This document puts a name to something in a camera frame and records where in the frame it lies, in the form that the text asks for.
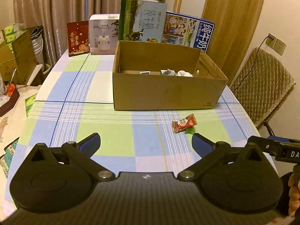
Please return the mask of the right hand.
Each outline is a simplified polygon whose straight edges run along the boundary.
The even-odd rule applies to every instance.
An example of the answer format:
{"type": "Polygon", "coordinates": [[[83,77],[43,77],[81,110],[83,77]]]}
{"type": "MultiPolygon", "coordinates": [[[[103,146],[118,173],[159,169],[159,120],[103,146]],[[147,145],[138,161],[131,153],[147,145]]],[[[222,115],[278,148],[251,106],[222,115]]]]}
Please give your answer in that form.
{"type": "Polygon", "coordinates": [[[296,212],[296,210],[300,206],[300,192],[299,192],[299,182],[295,182],[294,174],[291,175],[288,181],[288,186],[290,187],[289,190],[289,210],[288,214],[292,215],[296,212]]]}

